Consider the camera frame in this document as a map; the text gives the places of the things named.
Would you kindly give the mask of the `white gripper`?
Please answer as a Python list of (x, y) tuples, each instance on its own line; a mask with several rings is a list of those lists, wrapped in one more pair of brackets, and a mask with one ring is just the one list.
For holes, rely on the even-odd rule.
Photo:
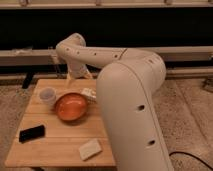
[(69, 74), (67, 74), (67, 78), (66, 78), (66, 86), (67, 87), (70, 86), (70, 84), (72, 82), (72, 77), (80, 78), (80, 77), (84, 76), (85, 79), (93, 79), (93, 76), (88, 71), (86, 65), (82, 64), (80, 62), (76, 62), (76, 61), (69, 62), (68, 63), (68, 71), (69, 71)]

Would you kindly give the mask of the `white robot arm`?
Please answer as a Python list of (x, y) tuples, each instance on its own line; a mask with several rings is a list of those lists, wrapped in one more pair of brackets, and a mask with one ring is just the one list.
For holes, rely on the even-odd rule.
[(78, 33), (56, 45), (69, 74), (101, 70), (96, 99), (117, 171), (174, 171), (155, 113), (152, 95), (166, 77), (162, 58), (136, 48), (88, 47)]

